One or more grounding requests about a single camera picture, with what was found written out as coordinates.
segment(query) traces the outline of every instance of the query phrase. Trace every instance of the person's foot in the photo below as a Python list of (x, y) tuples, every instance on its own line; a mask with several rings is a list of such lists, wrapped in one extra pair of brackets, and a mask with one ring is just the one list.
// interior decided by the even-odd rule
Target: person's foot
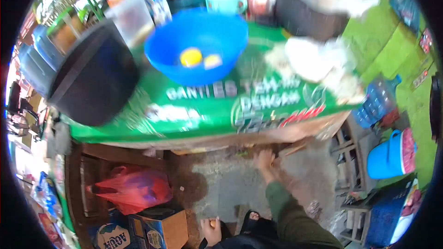
[(260, 218), (260, 215), (259, 215), (258, 213), (256, 213), (256, 212), (252, 211), (252, 212), (249, 214), (249, 218), (252, 219), (252, 220), (257, 221), (257, 220)]

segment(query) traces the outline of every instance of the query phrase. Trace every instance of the lemon slice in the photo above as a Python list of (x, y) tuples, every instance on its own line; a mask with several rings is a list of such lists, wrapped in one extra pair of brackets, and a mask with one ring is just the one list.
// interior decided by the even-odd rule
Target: lemon slice
[(197, 48), (190, 47), (180, 54), (180, 62), (184, 67), (191, 68), (202, 62), (202, 52)]
[(205, 69), (211, 69), (211, 68), (216, 68), (219, 65), (221, 65), (222, 59), (220, 58), (220, 55), (218, 54), (212, 54), (209, 55), (208, 57), (205, 58), (204, 60), (204, 64), (205, 64)]

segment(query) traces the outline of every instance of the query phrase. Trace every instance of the pink cloth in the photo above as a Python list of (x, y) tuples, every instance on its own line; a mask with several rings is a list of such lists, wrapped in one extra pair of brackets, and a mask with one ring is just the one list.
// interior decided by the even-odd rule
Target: pink cloth
[(401, 138), (403, 167), (405, 173), (411, 173), (415, 170), (415, 152), (416, 145), (411, 128), (407, 128), (402, 133)]

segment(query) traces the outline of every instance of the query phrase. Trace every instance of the concrete floor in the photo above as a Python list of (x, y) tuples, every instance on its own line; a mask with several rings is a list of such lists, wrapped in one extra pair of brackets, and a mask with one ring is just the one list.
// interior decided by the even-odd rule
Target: concrete floor
[[(318, 201), (315, 219), (338, 235), (343, 227), (343, 216), (335, 206), (337, 168), (336, 160), (329, 154), (329, 146), (330, 141), (314, 142), (289, 156), (281, 152), (274, 168), (305, 209), (311, 202)], [(236, 148), (186, 156), (170, 153), (165, 160), (172, 176), (174, 197), (186, 209), (189, 232), (186, 248), (197, 248), (202, 240), (201, 218), (219, 216), (234, 234), (249, 209), (263, 217), (271, 217), (260, 175), (250, 158), (236, 155)]]

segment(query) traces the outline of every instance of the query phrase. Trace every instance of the green tablecloth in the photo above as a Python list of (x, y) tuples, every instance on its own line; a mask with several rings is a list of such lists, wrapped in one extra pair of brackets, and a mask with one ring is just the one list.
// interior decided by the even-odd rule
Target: green tablecloth
[(100, 127), (65, 117), (73, 138), (86, 143), (155, 142), (250, 133), (355, 108), (337, 105), (333, 95), (317, 84), (298, 77), (283, 81), (263, 59), (276, 42), (286, 40), (282, 30), (248, 26), (248, 46), (235, 68), (223, 80), (204, 87), (172, 82), (149, 66), (142, 46), (136, 48), (134, 58), (147, 69), (128, 104)]

